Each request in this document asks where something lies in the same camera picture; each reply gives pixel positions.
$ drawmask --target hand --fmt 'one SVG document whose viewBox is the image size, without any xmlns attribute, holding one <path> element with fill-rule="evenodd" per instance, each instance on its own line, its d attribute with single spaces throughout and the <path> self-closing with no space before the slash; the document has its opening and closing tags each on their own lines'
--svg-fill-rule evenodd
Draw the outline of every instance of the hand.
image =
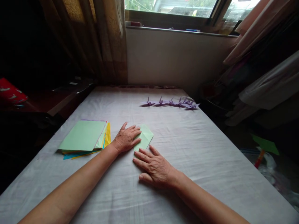
<svg viewBox="0 0 299 224">
<path fill-rule="evenodd" d="M 140 128 L 133 125 L 125 129 L 128 122 L 124 123 L 115 139 L 111 143 L 118 150 L 119 153 L 128 151 L 141 141 L 141 138 L 134 138 L 141 133 Z"/>
<path fill-rule="evenodd" d="M 133 158 L 133 162 L 148 172 L 148 174 L 140 174 L 139 179 L 158 188 L 174 187 L 179 171 L 170 165 L 153 146 L 149 145 L 149 148 L 153 153 L 141 148 L 139 152 L 134 152 L 140 159 Z"/>
</svg>

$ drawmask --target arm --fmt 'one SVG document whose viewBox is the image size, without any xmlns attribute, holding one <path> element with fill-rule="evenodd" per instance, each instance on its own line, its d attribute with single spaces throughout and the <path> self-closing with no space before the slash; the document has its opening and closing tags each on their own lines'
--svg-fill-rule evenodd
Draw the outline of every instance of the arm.
<svg viewBox="0 0 299 224">
<path fill-rule="evenodd" d="M 149 148 L 153 153 L 139 149 L 135 155 L 140 159 L 133 158 L 136 165 L 148 172 L 140 174 L 140 180 L 175 190 L 205 224 L 248 224 L 238 213 L 171 166 L 154 147 L 150 145 Z"/>
<path fill-rule="evenodd" d="M 126 124 L 110 145 L 59 185 L 19 223 L 69 223 L 115 158 L 141 141 L 140 138 L 134 140 L 141 133 L 140 128 L 134 125 L 125 129 Z"/>
</svg>

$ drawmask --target wall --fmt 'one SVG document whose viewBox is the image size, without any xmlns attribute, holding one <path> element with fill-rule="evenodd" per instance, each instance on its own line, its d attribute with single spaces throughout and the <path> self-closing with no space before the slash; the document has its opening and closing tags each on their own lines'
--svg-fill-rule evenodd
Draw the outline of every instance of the wall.
<svg viewBox="0 0 299 224">
<path fill-rule="evenodd" d="M 191 97 L 217 77 L 236 40 L 170 30 L 126 28 L 128 83 L 179 86 Z"/>
</svg>

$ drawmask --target right hand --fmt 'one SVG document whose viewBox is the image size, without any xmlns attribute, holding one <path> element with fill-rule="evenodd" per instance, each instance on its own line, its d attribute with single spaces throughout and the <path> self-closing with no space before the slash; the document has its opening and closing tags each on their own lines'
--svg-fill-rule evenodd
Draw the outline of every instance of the right hand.
<svg viewBox="0 0 299 224">
<path fill-rule="evenodd" d="M 170 165 L 153 146 L 149 145 L 149 148 L 153 153 L 141 148 L 134 152 L 140 159 L 133 158 L 133 162 L 148 172 L 140 174 L 139 179 L 158 188 L 174 187 L 179 171 Z"/>
</svg>

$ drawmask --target forearm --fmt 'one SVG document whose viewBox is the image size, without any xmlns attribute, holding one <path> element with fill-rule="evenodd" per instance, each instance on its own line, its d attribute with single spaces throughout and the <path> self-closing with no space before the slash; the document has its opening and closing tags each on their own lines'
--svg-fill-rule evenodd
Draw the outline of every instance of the forearm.
<svg viewBox="0 0 299 224">
<path fill-rule="evenodd" d="M 20 223 L 68 223 L 118 155 L 110 144 L 71 175 Z"/>
<path fill-rule="evenodd" d="M 205 224 L 248 224 L 242 216 L 206 192 L 182 172 L 178 172 L 173 188 Z"/>
</svg>

